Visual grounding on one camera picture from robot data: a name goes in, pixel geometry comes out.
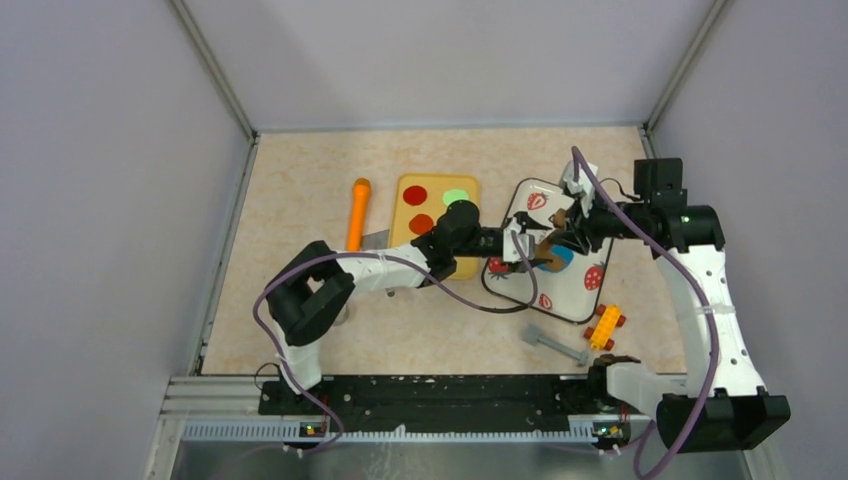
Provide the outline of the white strawberry enamel tray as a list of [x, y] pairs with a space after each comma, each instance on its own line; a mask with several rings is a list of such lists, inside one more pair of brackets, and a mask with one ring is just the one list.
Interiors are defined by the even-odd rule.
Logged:
[[[549, 217], [571, 204], [572, 199], [556, 184], [527, 178], [518, 183], [506, 215], [510, 217], [518, 211], [526, 211], [535, 221], [551, 226]], [[612, 245], [613, 241], [606, 239], [597, 252], [588, 255], [574, 252], [570, 266], [559, 273], [536, 268], [538, 292], [534, 308], [572, 324], [590, 321], [599, 303]], [[483, 288], [490, 294], [519, 305], [526, 303], [533, 293], [528, 274], [510, 273], [498, 259], [487, 262], [480, 278]]]

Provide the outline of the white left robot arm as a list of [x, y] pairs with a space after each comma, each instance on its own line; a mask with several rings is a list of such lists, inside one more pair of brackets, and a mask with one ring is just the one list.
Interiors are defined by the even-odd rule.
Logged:
[[442, 288], [461, 258], [498, 259], [509, 270], [531, 273], [536, 232], [548, 226], [518, 211], [499, 227], [484, 227], [479, 208], [459, 200], [425, 233], [397, 247], [334, 251], [323, 240], [308, 244], [257, 299], [274, 321], [268, 333], [277, 350], [285, 385], [283, 401], [297, 413], [319, 404], [320, 340], [357, 295], [399, 288]]

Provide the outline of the wooden roller tool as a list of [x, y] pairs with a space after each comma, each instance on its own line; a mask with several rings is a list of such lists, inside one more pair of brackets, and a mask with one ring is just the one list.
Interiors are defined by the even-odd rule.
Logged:
[[565, 209], [558, 209], [554, 214], [549, 217], [549, 220], [553, 226], [553, 230], [540, 242], [540, 244], [535, 249], [535, 260], [537, 261], [538, 267], [541, 263], [543, 263], [543, 260], [538, 260], [536, 258], [536, 254], [549, 249], [553, 245], [560, 245], [555, 242], [555, 237], [564, 231], [564, 227], [566, 224], [566, 216], [567, 212]]

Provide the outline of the blue play dough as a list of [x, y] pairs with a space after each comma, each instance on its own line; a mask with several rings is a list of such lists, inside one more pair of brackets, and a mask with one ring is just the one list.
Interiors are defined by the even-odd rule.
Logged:
[[549, 249], [536, 254], [538, 260], [543, 260], [539, 268], [550, 273], [559, 273], [570, 266], [574, 252], [562, 245], [553, 245]]

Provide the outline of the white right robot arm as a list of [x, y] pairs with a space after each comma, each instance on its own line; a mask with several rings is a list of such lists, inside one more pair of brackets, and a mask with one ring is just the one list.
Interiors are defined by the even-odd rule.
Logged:
[[634, 163], [634, 200], [616, 202], [578, 148], [561, 186], [574, 198], [558, 241], [575, 252], [607, 239], [637, 239], [670, 292], [683, 340], [686, 377], [677, 384], [641, 361], [605, 354], [590, 369], [589, 404], [612, 412], [623, 402], [649, 416], [678, 453], [752, 450], [791, 417], [753, 364], [726, 278], [725, 237], [716, 211], [691, 205], [679, 158]]

